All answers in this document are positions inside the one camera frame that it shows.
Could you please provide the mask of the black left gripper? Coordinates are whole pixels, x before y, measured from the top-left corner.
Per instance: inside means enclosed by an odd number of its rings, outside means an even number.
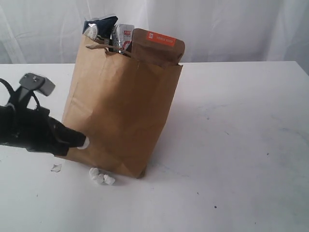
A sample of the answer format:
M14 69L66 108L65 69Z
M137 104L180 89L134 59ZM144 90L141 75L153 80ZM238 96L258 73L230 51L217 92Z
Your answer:
M51 152L56 156L67 156L70 148L80 147L85 141L86 136L83 133L65 127L52 117L49 118L49 109L9 109L13 119L9 130L11 147L24 148L29 152Z

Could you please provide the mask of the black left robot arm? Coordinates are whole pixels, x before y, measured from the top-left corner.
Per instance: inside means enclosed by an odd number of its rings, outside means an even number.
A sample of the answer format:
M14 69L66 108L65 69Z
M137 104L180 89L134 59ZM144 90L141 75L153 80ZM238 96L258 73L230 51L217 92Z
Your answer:
M66 156L70 148L85 149L89 139L81 132L65 127L49 116L43 107L14 109L0 108L0 144L24 148L28 152Z

